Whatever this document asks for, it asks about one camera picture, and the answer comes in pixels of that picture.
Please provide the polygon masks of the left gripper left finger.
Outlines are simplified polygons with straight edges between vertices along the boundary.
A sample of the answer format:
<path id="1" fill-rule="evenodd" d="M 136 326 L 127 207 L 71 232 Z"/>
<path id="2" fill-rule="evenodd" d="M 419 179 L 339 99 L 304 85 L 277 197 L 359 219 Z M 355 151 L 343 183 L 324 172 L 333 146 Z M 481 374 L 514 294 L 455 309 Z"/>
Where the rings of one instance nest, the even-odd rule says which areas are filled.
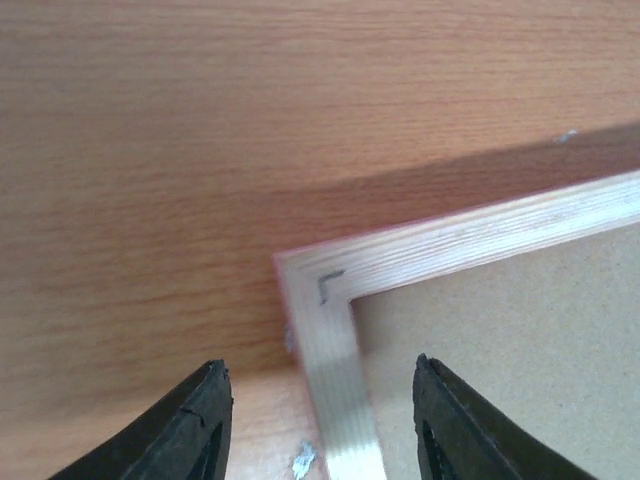
<path id="1" fill-rule="evenodd" d="M 222 360 L 205 362 L 55 479 L 223 479 L 233 397 Z"/>

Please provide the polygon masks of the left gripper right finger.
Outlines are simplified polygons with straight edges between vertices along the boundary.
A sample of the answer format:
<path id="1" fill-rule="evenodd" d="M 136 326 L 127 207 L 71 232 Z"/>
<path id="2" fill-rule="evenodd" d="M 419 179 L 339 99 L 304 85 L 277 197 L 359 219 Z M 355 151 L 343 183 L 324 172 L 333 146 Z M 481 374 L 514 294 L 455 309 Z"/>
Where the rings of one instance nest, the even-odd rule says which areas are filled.
<path id="1" fill-rule="evenodd" d="M 423 479 L 591 479 L 520 428 L 444 363 L 426 355 L 413 378 Z"/>

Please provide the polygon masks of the pink picture frame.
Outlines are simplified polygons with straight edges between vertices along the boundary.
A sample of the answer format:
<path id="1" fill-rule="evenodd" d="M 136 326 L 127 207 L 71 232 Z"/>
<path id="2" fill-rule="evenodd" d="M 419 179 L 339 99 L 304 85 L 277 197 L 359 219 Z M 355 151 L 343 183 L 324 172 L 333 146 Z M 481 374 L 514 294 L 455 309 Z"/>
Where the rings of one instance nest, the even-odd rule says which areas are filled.
<path id="1" fill-rule="evenodd" d="M 276 264 L 326 478 L 420 476 L 420 354 L 594 476 L 638 477 L 637 173 L 284 252 Z"/>

